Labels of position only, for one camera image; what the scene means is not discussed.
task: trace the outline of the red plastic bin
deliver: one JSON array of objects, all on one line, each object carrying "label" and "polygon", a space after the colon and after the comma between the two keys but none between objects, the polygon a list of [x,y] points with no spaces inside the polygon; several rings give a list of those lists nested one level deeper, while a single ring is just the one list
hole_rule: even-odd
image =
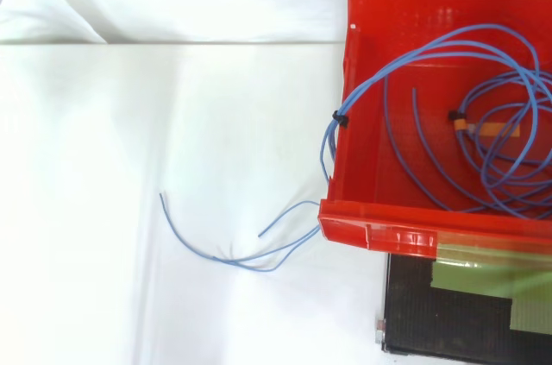
[{"label": "red plastic bin", "polygon": [[[343,99],[399,55],[478,23],[517,30],[536,47],[542,69],[552,72],[550,19],[552,0],[348,0]],[[476,31],[465,37],[491,43],[523,66],[533,67],[527,48],[498,31]],[[505,71],[485,60],[439,59],[405,66],[389,79],[389,111],[398,148],[424,185],[455,210],[473,202],[458,194],[423,150],[412,113],[412,87],[417,88],[421,123],[436,158],[459,184],[488,199],[480,175],[461,155],[448,112],[458,107],[468,90]],[[516,99],[519,90],[519,86],[506,87],[501,96]],[[327,239],[431,258],[436,257],[437,245],[444,243],[552,254],[550,221],[436,207],[400,166],[387,136],[382,99],[382,84],[377,84],[348,113],[348,127],[340,128],[335,169],[319,213]],[[494,105],[496,99],[484,98],[479,113]],[[476,107],[470,117],[477,120],[477,114]],[[529,130],[524,125],[520,125],[520,137],[508,140],[511,151],[519,151],[526,142]],[[539,136],[531,149],[534,158],[546,156],[551,134],[552,116],[547,114],[540,117]]]}]

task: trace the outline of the cable tie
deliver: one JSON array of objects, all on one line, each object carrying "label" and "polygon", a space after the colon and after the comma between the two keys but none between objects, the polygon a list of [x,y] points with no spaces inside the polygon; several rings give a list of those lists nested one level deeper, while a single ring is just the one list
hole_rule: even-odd
[{"label": "cable tie", "polygon": [[337,121],[337,123],[339,123],[339,126],[342,126],[343,128],[347,128],[348,116],[346,116],[346,115],[337,115],[337,110],[336,110],[331,117],[333,117]]}]

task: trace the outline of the white table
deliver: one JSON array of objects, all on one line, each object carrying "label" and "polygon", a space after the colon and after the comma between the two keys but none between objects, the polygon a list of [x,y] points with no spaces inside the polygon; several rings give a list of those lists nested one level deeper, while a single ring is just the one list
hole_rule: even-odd
[{"label": "white table", "polygon": [[317,236],[342,45],[0,47],[0,363],[441,363],[374,343],[385,256]]}]

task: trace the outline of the blue cable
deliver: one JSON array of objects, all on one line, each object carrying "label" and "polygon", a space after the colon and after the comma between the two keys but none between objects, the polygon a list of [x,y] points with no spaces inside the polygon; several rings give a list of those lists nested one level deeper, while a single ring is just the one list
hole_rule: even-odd
[{"label": "blue cable", "polygon": [[[521,41],[531,53],[534,63],[534,69],[527,69],[519,65],[510,55],[486,43],[470,40],[451,40],[453,37],[467,32],[485,29],[498,30],[512,35],[516,39]],[[464,47],[474,47],[478,50],[481,50],[481,52],[469,51],[466,50]],[[498,24],[479,24],[459,28],[442,37],[439,37],[438,39],[431,41],[430,43],[416,50],[405,53],[382,67],[370,79],[367,79],[366,81],[358,85],[343,101],[342,106],[337,111],[337,114],[340,116],[347,114],[347,112],[364,95],[364,93],[366,93],[366,91],[368,91],[370,88],[373,87],[373,85],[383,79],[383,107],[386,130],[390,143],[392,145],[392,149],[397,156],[399,164],[406,171],[413,182],[420,188],[420,190],[422,190],[423,193],[436,206],[446,211],[452,211],[453,209],[443,203],[440,199],[436,198],[408,167],[408,164],[405,161],[403,155],[400,153],[398,145],[395,142],[394,136],[392,134],[387,102],[389,76],[400,67],[409,65],[412,62],[420,60],[443,59],[451,57],[470,57],[482,60],[489,60],[493,62],[498,62],[511,69],[509,72],[502,73],[495,78],[489,79],[486,82],[475,86],[462,100],[461,106],[458,109],[459,112],[467,113],[470,105],[477,98],[490,91],[499,90],[500,87],[506,84],[521,85],[526,90],[528,98],[525,103],[518,102],[503,104],[489,110],[476,124],[476,128],[473,134],[469,134],[465,130],[456,133],[456,139],[460,144],[461,152],[466,157],[467,162],[469,162],[470,166],[480,174],[480,182],[485,187],[487,195],[490,198],[489,201],[476,197],[466,189],[462,188],[448,174],[446,174],[442,165],[438,162],[435,155],[431,151],[430,146],[427,143],[427,140],[425,139],[425,136],[423,134],[422,124],[417,112],[416,91],[413,91],[412,107],[414,111],[417,132],[420,137],[420,141],[423,144],[423,149],[430,157],[430,160],[435,165],[437,171],[443,176],[445,180],[448,181],[450,185],[452,185],[460,194],[464,195],[467,198],[470,198],[472,201],[479,204],[479,206],[476,207],[458,209],[455,211],[476,212],[491,209],[497,212],[510,214],[514,217],[526,218],[527,215],[525,215],[524,213],[526,213],[527,211],[533,211],[537,208],[543,208],[545,210],[549,210],[537,216],[535,216],[534,214],[532,214],[531,216],[537,219],[549,217],[550,215],[552,215],[552,179],[549,178],[549,175],[547,176],[547,179],[535,179],[535,177],[539,175],[541,175],[542,177],[543,171],[552,166],[552,148],[550,149],[550,152],[548,153],[546,158],[544,158],[543,160],[529,159],[528,155],[531,147],[535,143],[536,134],[538,133],[540,114],[552,112],[552,92],[550,91],[550,86],[552,86],[552,74],[541,71],[540,62],[535,48],[522,35],[514,30],[511,30],[510,28],[500,26]],[[491,145],[488,147],[484,147],[480,142],[480,129],[490,116],[501,110],[513,110],[514,113],[505,123],[504,127],[499,131],[499,134],[492,140]],[[510,138],[513,131],[516,130],[518,125],[521,123],[522,119],[524,119],[528,113],[531,114],[531,126],[527,142],[525,143],[523,149],[516,156],[504,154],[502,151],[506,142]],[[328,125],[326,132],[324,133],[323,143],[320,150],[319,159],[326,180],[329,180],[329,175],[324,163],[324,150],[326,149],[326,145],[328,145],[330,157],[333,161],[335,161],[337,127],[338,123],[336,122],[336,120],[332,120]],[[477,155],[482,160],[482,163],[480,165],[478,165],[474,161],[473,157],[468,152],[466,140],[469,140],[474,145],[475,150],[477,151]],[[506,170],[502,171],[496,165],[496,162],[498,160],[509,162],[510,165]],[[529,172],[525,171],[523,173],[520,173],[518,170],[521,166],[532,167],[532,169]],[[508,187],[511,186],[522,186],[526,187],[528,190],[521,194],[513,194],[511,191],[508,190]],[[544,198],[539,198],[538,200],[529,199],[536,195],[542,194],[548,195]]]},{"label": "blue cable", "polygon": [[[276,270],[277,268],[279,268],[287,259],[290,255],[292,255],[292,253],[298,249],[299,247],[301,247],[303,244],[305,244],[306,242],[308,242],[312,237],[314,237],[318,231],[320,231],[320,226],[317,225],[314,229],[310,230],[308,233],[306,233],[305,235],[299,237],[299,239],[295,240],[294,242],[290,242],[289,244],[286,244],[285,246],[282,246],[282,247],[279,247],[277,249],[274,249],[274,250],[270,250],[270,251],[267,251],[266,253],[262,253],[260,255],[251,255],[249,257],[243,257],[243,258],[240,258],[240,259],[223,259],[223,258],[220,258],[220,257],[215,257],[214,255],[208,255],[207,253],[205,253],[204,251],[201,251],[199,249],[196,249],[194,246],[192,246],[190,243],[188,243],[184,237],[182,237],[179,233],[179,231],[176,229],[176,227],[174,226],[174,223],[173,223],[173,220],[171,219],[171,215],[169,213],[169,210],[168,210],[168,206],[166,205],[165,203],[165,200],[163,199],[163,194],[159,194],[159,197],[160,197],[160,200],[161,200],[161,206],[163,207],[163,213],[165,214],[165,219],[167,221],[167,223],[169,224],[169,227],[171,227],[171,230],[172,232],[174,233],[174,235],[179,239],[179,241],[184,245],[184,247],[186,247],[188,250],[190,250],[193,254],[195,255],[198,255],[199,257],[203,258],[203,259],[206,259],[206,260],[210,260],[210,261],[217,261],[217,262],[220,262],[220,263],[223,263],[223,264],[228,264],[230,266],[234,266],[234,267],[240,267],[240,268],[244,268],[246,270],[250,270],[250,271],[253,271],[253,272],[258,272],[258,273],[268,273],[268,272],[273,272],[274,270]],[[270,230],[283,216],[285,216],[286,214],[288,214],[291,210],[299,207],[300,205],[305,205],[305,204],[312,204],[312,205],[319,205],[319,203],[316,203],[314,201],[301,201],[300,203],[297,203],[295,205],[293,205],[292,207],[288,208],[287,210],[285,210],[282,214],[280,214],[274,221],[272,221],[268,227],[266,227],[260,234],[259,234],[259,237],[261,237],[262,235],[264,235],[268,230]],[[276,266],[274,267],[270,267],[270,268],[263,268],[263,267],[251,267],[251,266],[248,266],[248,265],[245,265],[243,264],[244,261],[253,261],[253,260],[257,260],[257,259],[260,259],[262,257],[266,257],[268,255],[273,255],[275,253],[278,253],[279,251],[282,251],[284,249],[288,249],[288,248],[292,248],[291,250],[289,250],[287,252],[287,254],[284,256],[284,258],[282,260],[280,260]]]}]

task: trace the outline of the orange tag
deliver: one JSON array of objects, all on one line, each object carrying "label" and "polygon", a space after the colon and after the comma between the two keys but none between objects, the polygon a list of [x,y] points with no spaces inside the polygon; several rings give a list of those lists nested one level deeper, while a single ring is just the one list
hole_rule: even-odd
[{"label": "orange tag", "polygon": [[[480,136],[498,136],[500,131],[506,126],[505,123],[500,122],[487,122],[483,123],[480,128]],[[474,133],[477,129],[477,125],[470,123],[468,125],[470,133]],[[518,138],[521,136],[521,129],[519,125],[511,132],[510,138]]]},{"label": "orange tag", "polygon": [[455,119],[455,130],[466,130],[467,122],[466,119]]}]

